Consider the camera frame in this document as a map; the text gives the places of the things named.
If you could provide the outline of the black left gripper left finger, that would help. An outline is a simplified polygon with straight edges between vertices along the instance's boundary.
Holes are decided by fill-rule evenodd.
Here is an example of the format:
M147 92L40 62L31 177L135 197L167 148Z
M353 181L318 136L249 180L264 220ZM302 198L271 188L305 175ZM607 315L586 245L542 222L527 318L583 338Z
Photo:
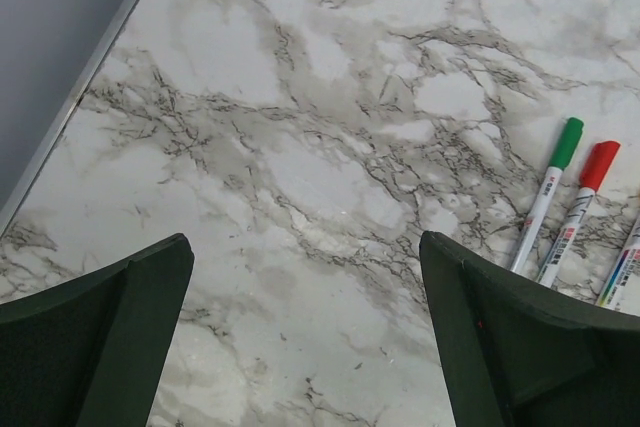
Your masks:
M193 265L174 234L2 304L2 425L145 425Z

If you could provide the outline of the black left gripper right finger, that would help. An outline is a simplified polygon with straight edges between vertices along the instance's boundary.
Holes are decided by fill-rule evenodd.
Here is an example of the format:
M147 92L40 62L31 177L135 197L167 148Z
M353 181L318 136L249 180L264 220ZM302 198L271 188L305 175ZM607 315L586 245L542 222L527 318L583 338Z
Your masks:
M446 235L420 240L458 426L636 426L639 319L565 296Z

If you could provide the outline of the orange-tipped white pen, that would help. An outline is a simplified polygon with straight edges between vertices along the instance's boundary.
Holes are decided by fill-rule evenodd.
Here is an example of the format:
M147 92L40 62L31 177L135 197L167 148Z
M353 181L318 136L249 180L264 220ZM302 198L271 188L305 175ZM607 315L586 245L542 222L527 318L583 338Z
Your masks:
M614 310L630 275L639 265L639 223L639 218L636 218L629 236L603 284L595 303L596 306Z

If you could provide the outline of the green-tipped white pen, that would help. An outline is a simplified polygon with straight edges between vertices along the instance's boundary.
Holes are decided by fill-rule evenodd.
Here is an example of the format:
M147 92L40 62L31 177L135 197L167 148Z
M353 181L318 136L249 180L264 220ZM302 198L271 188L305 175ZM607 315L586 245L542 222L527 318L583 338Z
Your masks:
M524 221L517 249L509 266L511 272L517 274L522 272L556 189L559 186L563 172L564 167L557 163L548 165L541 187Z

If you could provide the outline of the red-tipped white pen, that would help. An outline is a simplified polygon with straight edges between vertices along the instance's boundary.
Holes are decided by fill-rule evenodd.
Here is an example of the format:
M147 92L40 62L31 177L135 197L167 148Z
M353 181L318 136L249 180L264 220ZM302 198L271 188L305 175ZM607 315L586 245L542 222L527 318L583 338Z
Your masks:
M583 223L587 210L596 197L596 191L590 187L581 187L558 235L542 263L536 282L551 287L560 269L560 264L572 246Z

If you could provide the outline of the red pen cap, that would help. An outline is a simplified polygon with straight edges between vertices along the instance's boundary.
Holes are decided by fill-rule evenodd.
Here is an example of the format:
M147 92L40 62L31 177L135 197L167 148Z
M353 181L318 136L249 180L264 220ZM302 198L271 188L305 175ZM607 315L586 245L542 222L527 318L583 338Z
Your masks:
M579 177L580 192L595 194L599 190L620 146L619 142L608 140L592 147Z

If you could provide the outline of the green pen cap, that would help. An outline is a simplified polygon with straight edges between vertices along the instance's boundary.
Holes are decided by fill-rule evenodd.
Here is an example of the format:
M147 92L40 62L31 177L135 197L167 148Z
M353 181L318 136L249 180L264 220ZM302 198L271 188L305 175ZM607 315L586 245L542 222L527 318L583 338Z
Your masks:
M565 170L570 164L583 134L584 122L578 118L569 118L549 160L549 167Z

